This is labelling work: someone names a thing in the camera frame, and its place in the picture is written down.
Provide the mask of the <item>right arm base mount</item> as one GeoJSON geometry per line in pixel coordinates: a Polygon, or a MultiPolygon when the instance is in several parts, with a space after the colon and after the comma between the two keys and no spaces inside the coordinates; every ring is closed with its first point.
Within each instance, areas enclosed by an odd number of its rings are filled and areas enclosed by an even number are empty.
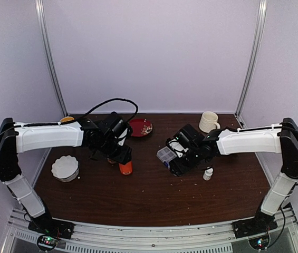
{"type": "Polygon", "coordinates": [[[271,245],[270,231],[278,227],[275,217],[258,211],[254,217],[232,223],[235,238],[248,238],[254,250],[266,250],[271,245]]]}

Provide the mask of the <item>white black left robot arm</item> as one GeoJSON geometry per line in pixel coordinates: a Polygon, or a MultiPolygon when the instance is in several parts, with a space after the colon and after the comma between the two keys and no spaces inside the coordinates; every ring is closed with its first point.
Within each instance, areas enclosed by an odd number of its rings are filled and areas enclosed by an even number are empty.
{"type": "Polygon", "coordinates": [[[5,118],[0,125],[0,181],[17,198],[35,225],[44,234],[51,234],[56,223],[20,168],[20,154],[83,147],[125,165],[132,155],[132,149],[125,143],[130,133],[129,123],[116,112],[100,121],[80,118],[67,122],[22,123],[5,118]]]}

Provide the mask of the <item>orange pill bottle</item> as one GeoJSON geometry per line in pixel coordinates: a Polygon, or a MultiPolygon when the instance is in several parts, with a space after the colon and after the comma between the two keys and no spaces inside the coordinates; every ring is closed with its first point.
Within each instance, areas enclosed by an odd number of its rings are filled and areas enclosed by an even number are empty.
{"type": "Polygon", "coordinates": [[[119,164],[119,169],[122,175],[130,175],[132,174],[133,168],[132,168],[132,162],[128,162],[126,164],[119,164]]]}

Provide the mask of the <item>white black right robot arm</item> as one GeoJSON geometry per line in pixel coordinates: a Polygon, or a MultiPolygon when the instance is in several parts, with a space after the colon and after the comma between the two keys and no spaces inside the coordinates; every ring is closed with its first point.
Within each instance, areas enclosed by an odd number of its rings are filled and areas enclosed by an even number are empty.
{"type": "Polygon", "coordinates": [[[206,135],[186,124],[166,140],[157,157],[173,175],[180,177],[214,157],[240,153],[256,154],[262,165],[266,164],[265,156],[279,157],[279,172],[250,223],[251,229],[260,233],[274,220],[298,183],[298,126],[293,119],[284,118],[281,123],[257,128],[213,129],[206,135]]]}

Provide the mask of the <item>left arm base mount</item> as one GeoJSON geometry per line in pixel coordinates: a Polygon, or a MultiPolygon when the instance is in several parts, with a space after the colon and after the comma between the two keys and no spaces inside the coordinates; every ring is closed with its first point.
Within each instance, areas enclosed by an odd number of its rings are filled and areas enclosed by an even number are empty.
{"type": "Polygon", "coordinates": [[[61,239],[71,239],[72,237],[74,223],[54,219],[48,209],[36,218],[28,212],[25,215],[30,218],[28,229],[40,233],[36,245],[42,252],[52,251],[61,239]]]}

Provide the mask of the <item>grey lid pill bottle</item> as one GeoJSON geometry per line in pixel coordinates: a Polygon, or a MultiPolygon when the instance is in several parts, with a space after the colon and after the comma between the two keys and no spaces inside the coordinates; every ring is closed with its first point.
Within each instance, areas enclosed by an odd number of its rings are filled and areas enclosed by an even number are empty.
{"type": "Polygon", "coordinates": [[[113,161],[113,160],[111,160],[111,159],[109,159],[109,158],[107,158],[107,161],[108,161],[110,164],[115,164],[115,163],[116,163],[115,161],[113,161]]]}

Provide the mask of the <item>clear plastic pill organizer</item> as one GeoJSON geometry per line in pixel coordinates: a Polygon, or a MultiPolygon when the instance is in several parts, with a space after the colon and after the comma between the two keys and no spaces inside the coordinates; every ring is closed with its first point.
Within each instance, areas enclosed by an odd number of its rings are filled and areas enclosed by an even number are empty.
{"type": "Polygon", "coordinates": [[[164,147],[157,151],[157,157],[166,168],[170,169],[169,163],[175,159],[177,155],[169,147],[164,147]]]}

